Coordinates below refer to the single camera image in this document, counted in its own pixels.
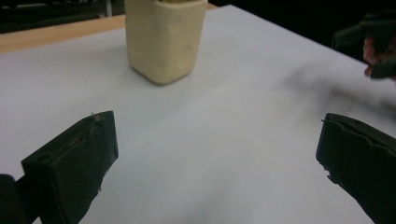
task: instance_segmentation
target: cream container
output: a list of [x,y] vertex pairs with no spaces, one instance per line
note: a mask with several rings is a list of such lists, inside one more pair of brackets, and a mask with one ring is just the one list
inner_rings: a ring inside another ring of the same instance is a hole
[[157,84],[193,69],[207,0],[125,0],[129,64]]

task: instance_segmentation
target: dark background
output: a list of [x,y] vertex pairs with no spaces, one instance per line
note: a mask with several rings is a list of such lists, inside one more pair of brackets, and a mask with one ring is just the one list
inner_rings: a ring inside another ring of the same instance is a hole
[[[111,0],[113,15],[124,14],[124,0]],[[394,0],[376,1],[258,1],[209,0],[216,6],[234,5],[299,35],[330,47],[334,32],[357,24],[367,13],[396,8]],[[27,3],[44,3],[22,7]],[[0,0],[0,34],[49,25],[97,19],[104,0]],[[361,59],[358,48],[346,54]]]
[[335,31],[357,24],[365,14],[396,8],[396,1],[254,1],[209,0],[223,6],[232,4],[268,21],[308,37],[322,45],[332,44]]

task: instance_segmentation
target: wooden table edge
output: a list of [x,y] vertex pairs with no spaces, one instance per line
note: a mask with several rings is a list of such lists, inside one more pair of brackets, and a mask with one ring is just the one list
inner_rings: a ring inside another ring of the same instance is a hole
[[[207,5],[207,9],[216,7],[210,3]],[[29,49],[123,27],[125,27],[125,15],[119,15],[3,34],[0,35],[0,53]]]

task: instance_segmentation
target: plastic container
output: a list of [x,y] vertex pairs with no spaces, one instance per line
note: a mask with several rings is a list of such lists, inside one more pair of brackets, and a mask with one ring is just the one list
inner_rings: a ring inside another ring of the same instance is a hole
[[129,64],[157,84],[194,67],[207,0],[125,0]]

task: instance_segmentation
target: white table surface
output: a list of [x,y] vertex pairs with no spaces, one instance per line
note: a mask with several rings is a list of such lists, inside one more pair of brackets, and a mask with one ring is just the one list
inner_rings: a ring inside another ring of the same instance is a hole
[[364,67],[232,6],[168,86],[129,67],[123,29],[0,54],[0,171],[113,110],[120,157],[81,223],[372,223],[315,159],[328,112],[396,133],[394,83]]

